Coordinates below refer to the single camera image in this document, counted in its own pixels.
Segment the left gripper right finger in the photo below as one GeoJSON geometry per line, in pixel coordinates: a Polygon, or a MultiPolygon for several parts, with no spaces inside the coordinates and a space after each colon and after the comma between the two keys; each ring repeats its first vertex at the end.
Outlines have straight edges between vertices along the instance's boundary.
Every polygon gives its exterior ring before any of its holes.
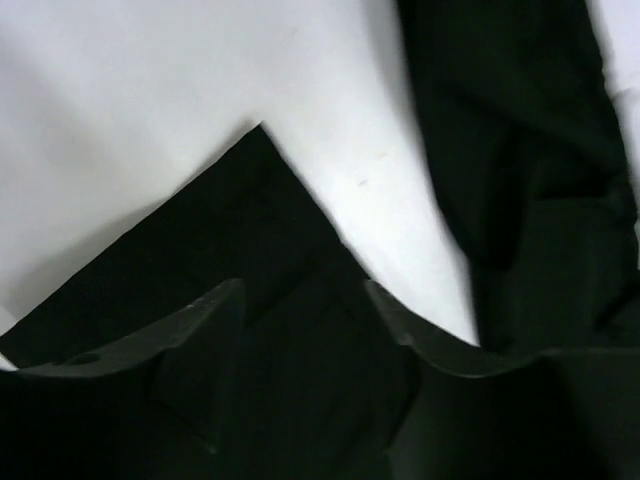
{"type": "Polygon", "coordinates": [[[420,371],[389,450],[397,479],[635,479],[639,353],[549,350],[501,356],[367,292],[420,371]]]}

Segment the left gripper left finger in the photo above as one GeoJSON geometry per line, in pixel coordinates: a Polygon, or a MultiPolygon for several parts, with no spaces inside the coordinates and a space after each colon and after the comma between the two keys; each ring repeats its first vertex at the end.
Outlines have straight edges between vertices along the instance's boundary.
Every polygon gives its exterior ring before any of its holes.
{"type": "Polygon", "coordinates": [[[228,280],[61,364],[1,374],[5,479],[216,479],[244,323],[228,280]]]}

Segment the black trousers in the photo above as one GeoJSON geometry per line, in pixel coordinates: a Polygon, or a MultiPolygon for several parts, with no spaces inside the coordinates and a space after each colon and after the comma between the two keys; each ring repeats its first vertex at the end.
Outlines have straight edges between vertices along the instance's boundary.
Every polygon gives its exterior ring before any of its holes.
{"type": "Polygon", "coordinates": [[[216,479],[397,479],[420,371],[368,282],[496,355],[639,353],[603,67],[584,1],[3,2],[2,372],[237,279],[216,479]]]}

